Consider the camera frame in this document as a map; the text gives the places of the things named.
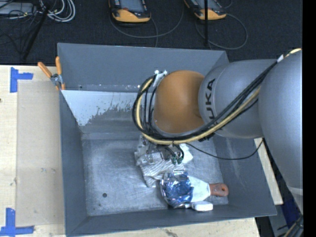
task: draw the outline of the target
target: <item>gray cable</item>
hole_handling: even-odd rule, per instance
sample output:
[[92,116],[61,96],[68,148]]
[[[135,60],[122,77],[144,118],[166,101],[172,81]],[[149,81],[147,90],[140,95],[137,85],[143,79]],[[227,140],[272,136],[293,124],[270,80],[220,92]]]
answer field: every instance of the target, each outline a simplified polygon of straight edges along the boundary
[[[234,19],[236,19],[238,22],[240,22],[240,24],[241,24],[242,27],[244,28],[244,30],[245,30],[245,32],[246,32],[246,38],[245,38],[244,43],[243,43],[242,45],[238,46],[238,47],[225,47],[225,46],[221,46],[221,45],[215,44],[215,43],[213,43],[213,42],[211,42],[211,41],[208,41],[208,42],[209,42],[210,44],[216,46],[216,47],[219,47],[219,48],[228,49],[228,50],[236,50],[236,49],[239,49],[239,48],[243,47],[244,45],[246,45],[247,40],[248,40],[248,31],[247,31],[245,25],[244,25],[238,18],[236,18],[235,16],[233,16],[233,15],[231,15],[231,14],[228,14],[228,13],[227,13],[226,15],[227,15],[227,16],[230,16],[230,17],[232,17],[232,18],[234,18]],[[195,22],[195,25],[196,25],[196,30],[197,30],[198,34],[199,34],[203,39],[205,39],[205,36],[198,30],[197,21]]]

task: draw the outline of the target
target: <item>blue object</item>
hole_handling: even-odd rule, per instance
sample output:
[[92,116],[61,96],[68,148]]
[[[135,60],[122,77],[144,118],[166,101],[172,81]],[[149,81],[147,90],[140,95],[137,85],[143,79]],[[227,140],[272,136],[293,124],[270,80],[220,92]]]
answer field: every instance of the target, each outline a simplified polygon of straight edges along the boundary
[[10,92],[17,92],[18,91],[18,80],[32,80],[33,74],[32,73],[21,73],[11,67],[11,82],[10,82]]
[[160,188],[162,196],[173,208],[190,203],[192,200],[194,188],[186,171],[165,173]]
[[15,237],[15,235],[32,234],[34,226],[15,227],[15,210],[6,208],[5,226],[0,229],[0,236]]

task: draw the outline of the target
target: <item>wooden table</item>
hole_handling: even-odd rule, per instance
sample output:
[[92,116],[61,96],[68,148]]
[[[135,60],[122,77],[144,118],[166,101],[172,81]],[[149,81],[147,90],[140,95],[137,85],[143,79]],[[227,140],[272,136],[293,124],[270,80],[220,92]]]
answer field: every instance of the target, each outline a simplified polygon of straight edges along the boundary
[[[18,80],[18,92],[10,93],[10,69],[14,67],[18,69],[19,73],[33,73],[32,80]],[[54,74],[56,73],[56,67],[48,67],[50,71]],[[28,83],[30,86],[37,85],[36,91],[29,90],[28,92],[23,92],[23,84]],[[17,149],[18,149],[18,136],[17,134],[23,134],[23,130],[19,129],[18,120],[18,110],[23,111],[23,108],[27,106],[19,107],[18,106],[18,97],[35,97],[36,94],[41,94],[41,85],[46,85],[48,88],[51,87],[53,93],[58,96],[58,91],[55,89],[54,85],[50,82],[49,78],[41,71],[37,66],[14,66],[14,65],[0,65],[0,210],[3,213],[0,213],[0,226],[5,225],[5,209],[10,207],[16,210],[17,216],[20,215],[20,222],[23,221],[22,215],[19,214],[17,210],[17,187],[19,187],[20,180],[23,180],[23,176],[18,176],[17,171]],[[58,112],[58,106],[52,105],[49,99],[41,98],[37,104],[34,111],[34,115],[38,115],[38,118],[41,119],[39,122],[42,122],[43,125],[50,125],[51,120],[50,116],[53,112]],[[59,133],[60,130],[58,126],[56,127],[47,127],[46,132],[49,133],[49,137],[53,138],[55,141],[47,143],[46,149],[48,152],[54,152],[56,156],[60,155],[60,148],[54,145],[59,145]],[[256,144],[260,143],[261,139],[255,139]],[[32,141],[30,147],[34,154],[37,154],[40,158],[42,153],[41,149],[43,141],[37,141],[36,139]],[[258,150],[262,165],[264,167],[264,172],[267,177],[270,189],[272,191],[272,196],[275,204],[282,204],[282,197],[280,195],[279,189],[277,187],[277,182],[275,180],[272,167],[267,156],[267,152],[262,145]],[[49,162],[49,165],[58,164],[55,162]],[[55,205],[55,207],[63,208],[63,201],[50,201],[52,184],[54,180],[48,180],[44,185],[40,187],[40,197],[37,197],[37,202],[46,203],[47,205]],[[63,224],[63,215],[60,216],[59,220],[56,222],[47,221],[44,224],[33,224],[35,225],[35,231],[31,235],[24,235],[25,237],[51,237],[51,236],[65,236],[64,234],[64,224]],[[153,236],[153,237],[205,237],[205,236],[221,236],[221,237],[258,237],[259,232],[254,218],[248,219],[238,219],[238,220],[229,220],[229,221],[220,221],[220,222],[211,222],[204,224],[193,224],[185,225],[179,227],[168,227],[168,228],[157,228],[141,231],[132,231],[132,232],[119,232],[106,235],[98,235],[101,237],[138,237],[138,236]]]

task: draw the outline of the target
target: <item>white object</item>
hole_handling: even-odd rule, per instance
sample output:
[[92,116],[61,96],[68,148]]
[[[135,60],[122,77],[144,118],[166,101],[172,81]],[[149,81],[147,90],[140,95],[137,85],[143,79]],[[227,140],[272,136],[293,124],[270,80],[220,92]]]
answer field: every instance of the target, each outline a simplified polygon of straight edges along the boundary
[[161,80],[164,78],[164,76],[167,74],[168,72],[165,70],[162,73],[159,72],[159,70],[155,71],[155,74],[157,75],[155,78],[155,81],[153,83],[153,87],[158,86],[158,84],[161,82]]
[[191,202],[203,201],[211,195],[209,184],[193,176],[189,180],[194,187]]
[[211,211],[213,204],[207,201],[199,201],[191,204],[191,208],[195,211]]
[[189,147],[185,143],[182,143],[179,146],[184,153],[182,163],[187,164],[189,161],[191,161],[193,159],[193,155],[190,153]]

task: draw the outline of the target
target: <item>handheld device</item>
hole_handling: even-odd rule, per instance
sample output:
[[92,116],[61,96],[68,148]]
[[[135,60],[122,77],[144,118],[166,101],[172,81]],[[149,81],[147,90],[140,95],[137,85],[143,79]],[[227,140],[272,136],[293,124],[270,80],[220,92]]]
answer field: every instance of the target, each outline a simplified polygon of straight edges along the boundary
[[109,7],[117,23],[138,25],[151,18],[145,0],[109,0]]
[[[205,20],[204,0],[183,0],[185,5],[200,20]],[[217,0],[207,0],[208,20],[216,20],[226,17],[225,8]]]

